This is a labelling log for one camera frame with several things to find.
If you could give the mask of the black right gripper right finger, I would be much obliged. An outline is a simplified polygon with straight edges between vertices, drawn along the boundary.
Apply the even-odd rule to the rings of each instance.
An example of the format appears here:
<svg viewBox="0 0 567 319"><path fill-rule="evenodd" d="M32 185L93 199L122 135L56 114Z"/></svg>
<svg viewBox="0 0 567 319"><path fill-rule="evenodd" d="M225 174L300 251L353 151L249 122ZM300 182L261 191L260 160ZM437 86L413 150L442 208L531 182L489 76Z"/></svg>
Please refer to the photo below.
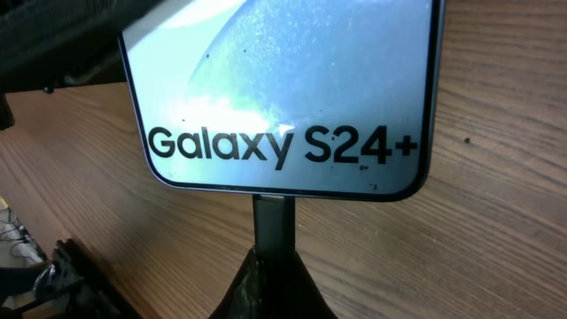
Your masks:
<svg viewBox="0 0 567 319"><path fill-rule="evenodd" d="M297 253L274 265L274 318L337 319Z"/></svg>

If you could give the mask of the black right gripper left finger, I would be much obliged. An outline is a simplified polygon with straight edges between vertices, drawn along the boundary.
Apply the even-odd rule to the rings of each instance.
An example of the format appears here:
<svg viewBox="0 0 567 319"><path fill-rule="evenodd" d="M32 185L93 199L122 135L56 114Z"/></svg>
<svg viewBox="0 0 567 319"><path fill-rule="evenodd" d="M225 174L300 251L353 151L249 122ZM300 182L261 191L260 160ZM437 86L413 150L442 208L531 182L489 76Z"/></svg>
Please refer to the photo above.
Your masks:
<svg viewBox="0 0 567 319"><path fill-rule="evenodd" d="M252 247L210 319L273 319L267 267Z"/></svg>

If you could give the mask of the blue Galaxy smartphone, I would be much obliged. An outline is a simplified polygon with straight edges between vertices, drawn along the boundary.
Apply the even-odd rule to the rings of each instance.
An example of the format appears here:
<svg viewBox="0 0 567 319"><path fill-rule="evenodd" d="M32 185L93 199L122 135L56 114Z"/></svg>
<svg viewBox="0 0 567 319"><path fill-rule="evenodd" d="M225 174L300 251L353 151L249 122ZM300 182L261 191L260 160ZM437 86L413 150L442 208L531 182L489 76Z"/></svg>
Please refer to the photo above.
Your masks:
<svg viewBox="0 0 567 319"><path fill-rule="evenodd" d="M166 1L119 38L167 186L397 201L424 184L444 0Z"/></svg>

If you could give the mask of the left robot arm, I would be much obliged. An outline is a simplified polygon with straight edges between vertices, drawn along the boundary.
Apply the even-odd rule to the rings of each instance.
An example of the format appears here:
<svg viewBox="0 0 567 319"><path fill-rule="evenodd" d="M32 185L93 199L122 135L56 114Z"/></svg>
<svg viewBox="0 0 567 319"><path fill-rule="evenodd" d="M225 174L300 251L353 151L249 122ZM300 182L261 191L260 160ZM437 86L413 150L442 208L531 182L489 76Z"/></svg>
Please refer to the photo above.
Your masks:
<svg viewBox="0 0 567 319"><path fill-rule="evenodd" d="M160 0L1 0L1 129L9 93L124 82L118 38Z"/></svg>

